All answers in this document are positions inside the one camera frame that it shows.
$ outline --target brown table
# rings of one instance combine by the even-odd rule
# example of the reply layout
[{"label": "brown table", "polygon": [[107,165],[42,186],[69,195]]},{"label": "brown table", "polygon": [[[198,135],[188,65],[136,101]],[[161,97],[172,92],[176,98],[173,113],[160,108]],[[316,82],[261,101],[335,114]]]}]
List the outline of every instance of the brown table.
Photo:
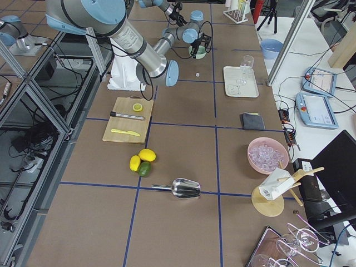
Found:
[{"label": "brown table", "polygon": [[[189,19],[194,9],[213,23],[213,51],[202,60],[167,54],[178,61],[180,78],[174,87],[158,88],[143,145],[102,141],[116,98],[140,94],[101,84],[27,266],[240,267],[267,225],[280,233],[287,233],[286,223],[303,226],[292,212],[304,210],[294,200],[286,199],[275,218],[262,216],[251,203],[253,188],[266,175],[248,164],[249,142],[266,136],[285,144],[272,89],[264,85],[254,25],[232,24],[222,5],[184,4],[182,14]],[[167,27],[158,8],[143,10],[137,3],[129,19],[151,45]],[[175,44],[180,55],[187,55],[186,46]],[[260,96],[227,97],[222,68],[237,66],[246,54],[255,58]],[[267,130],[242,130],[244,111],[259,112]],[[149,177],[128,168],[144,147],[157,153]],[[177,177],[198,181],[201,197],[179,200],[151,189]]]}]

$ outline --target wooden cutting board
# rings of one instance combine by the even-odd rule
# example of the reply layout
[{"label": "wooden cutting board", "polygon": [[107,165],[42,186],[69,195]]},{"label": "wooden cutting board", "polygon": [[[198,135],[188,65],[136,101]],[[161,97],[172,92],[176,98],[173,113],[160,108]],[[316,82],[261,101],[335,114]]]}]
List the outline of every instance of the wooden cutting board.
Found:
[{"label": "wooden cutting board", "polygon": [[[135,103],[142,104],[143,110],[139,112],[134,111],[132,107]],[[102,138],[103,141],[144,144],[150,124],[153,105],[153,100],[147,101],[141,98],[118,97],[112,109],[113,111],[121,114],[142,116],[145,119],[139,121],[130,118],[110,117]],[[135,131],[140,134],[140,136],[127,135],[125,133],[117,134],[111,132],[111,129]]]}]

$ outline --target yellow knife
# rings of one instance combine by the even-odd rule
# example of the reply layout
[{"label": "yellow knife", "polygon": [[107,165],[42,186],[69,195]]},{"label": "yellow knife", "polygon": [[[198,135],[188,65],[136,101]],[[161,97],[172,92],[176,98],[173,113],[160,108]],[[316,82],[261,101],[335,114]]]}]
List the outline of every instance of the yellow knife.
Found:
[{"label": "yellow knife", "polygon": [[119,130],[119,129],[111,129],[111,132],[115,132],[115,133],[118,133],[118,134],[127,134],[127,135],[134,135],[134,136],[141,136],[139,133],[137,132],[134,132],[134,131],[122,131],[122,130]]}]

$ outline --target tripod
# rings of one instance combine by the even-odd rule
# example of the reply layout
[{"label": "tripod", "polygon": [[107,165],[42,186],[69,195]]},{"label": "tripod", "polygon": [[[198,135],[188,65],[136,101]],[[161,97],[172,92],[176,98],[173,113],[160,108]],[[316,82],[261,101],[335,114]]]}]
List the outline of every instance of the tripod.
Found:
[{"label": "tripod", "polygon": [[269,19],[267,23],[267,25],[269,25],[272,21],[272,18],[274,17],[274,33],[277,33],[277,10],[276,10],[277,4],[278,4],[278,0],[271,0],[270,11],[268,15],[263,19],[260,26],[258,26],[257,31],[261,29],[261,27],[263,26],[263,24],[266,22],[267,19]]}]

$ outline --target blue bucket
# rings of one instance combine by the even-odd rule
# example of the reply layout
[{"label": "blue bucket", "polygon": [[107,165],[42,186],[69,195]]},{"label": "blue bucket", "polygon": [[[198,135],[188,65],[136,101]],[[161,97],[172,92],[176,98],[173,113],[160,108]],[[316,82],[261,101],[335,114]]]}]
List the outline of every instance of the blue bucket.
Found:
[{"label": "blue bucket", "polygon": [[283,44],[275,39],[264,39],[261,42],[263,57],[266,60],[275,59],[282,50]]}]

